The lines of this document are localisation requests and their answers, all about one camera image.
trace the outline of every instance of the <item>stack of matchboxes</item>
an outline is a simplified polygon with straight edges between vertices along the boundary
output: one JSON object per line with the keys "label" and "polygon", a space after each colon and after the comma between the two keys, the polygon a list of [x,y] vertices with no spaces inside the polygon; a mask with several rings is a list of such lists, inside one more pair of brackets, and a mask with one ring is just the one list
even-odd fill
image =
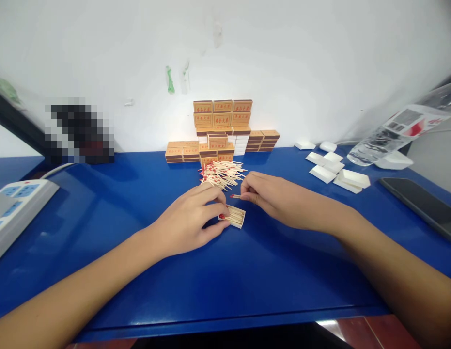
{"label": "stack of matchboxes", "polygon": [[280,134],[275,130],[251,131],[245,151],[270,152],[279,138]]}
{"label": "stack of matchboxes", "polygon": [[167,162],[195,162],[200,160],[198,141],[177,141],[167,144]]}
{"label": "stack of matchboxes", "polygon": [[245,152],[272,151],[280,135],[275,130],[251,131],[251,99],[194,101],[197,141],[169,142],[167,162],[233,161]]}

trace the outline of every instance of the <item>power strip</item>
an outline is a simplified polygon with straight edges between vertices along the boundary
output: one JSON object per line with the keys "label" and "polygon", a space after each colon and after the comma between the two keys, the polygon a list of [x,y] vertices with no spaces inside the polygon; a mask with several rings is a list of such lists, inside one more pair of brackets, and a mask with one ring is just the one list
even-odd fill
{"label": "power strip", "polygon": [[0,201],[14,200],[0,216],[0,258],[58,189],[46,179],[32,179],[10,183],[0,190]]}

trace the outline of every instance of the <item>pile of matches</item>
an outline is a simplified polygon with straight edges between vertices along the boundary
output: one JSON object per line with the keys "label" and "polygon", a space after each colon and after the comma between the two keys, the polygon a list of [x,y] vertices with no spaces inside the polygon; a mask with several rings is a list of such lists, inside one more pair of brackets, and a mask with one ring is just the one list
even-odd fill
{"label": "pile of matches", "polygon": [[227,205],[227,207],[229,209],[230,216],[225,217],[223,214],[220,214],[218,219],[220,221],[227,220],[230,222],[231,225],[241,229],[241,227],[243,226],[243,222],[245,221],[246,212],[230,205]]}
{"label": "pile of matches", "polygon": [[209,182],[225,191],[232,190],[231,186],[238,185],[237,181],[245,178],[242,172],[247,170],[242,166],[243,163],[237,161],[213,161],[198,170],[202,175],[200,181]]}

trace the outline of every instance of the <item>floor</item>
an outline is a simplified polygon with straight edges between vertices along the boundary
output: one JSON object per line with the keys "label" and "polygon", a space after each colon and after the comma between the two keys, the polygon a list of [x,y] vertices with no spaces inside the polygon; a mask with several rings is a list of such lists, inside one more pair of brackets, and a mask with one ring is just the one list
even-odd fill
{"label": "floor", "polygon": [[[355,349],[420,349],[395,315],[319,321]],[[66,349],[130,349],[135,339],[71,344]]]}

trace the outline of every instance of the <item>hand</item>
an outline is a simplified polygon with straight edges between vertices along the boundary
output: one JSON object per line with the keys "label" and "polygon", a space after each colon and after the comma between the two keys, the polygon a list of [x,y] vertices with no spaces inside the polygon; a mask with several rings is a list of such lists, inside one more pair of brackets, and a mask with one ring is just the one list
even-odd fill
{"label": "hand", "polygon": [[[217,203],[206,205],[213,200]],[[225,195],[218,187],[206,182],[180,196],[157,221],[140,233],[149,237],[149,243],[156,246],[161,258],[182,254],[204,246],[229,226],[230,223],[223,220],[202,228],[221,213],[229,215]]]}
{"label": "hand", "polygon": [[250,172],[241,199],[252,201],[269,216],[292,228],[335,234],[361,217],[353,208],[283,178]]}

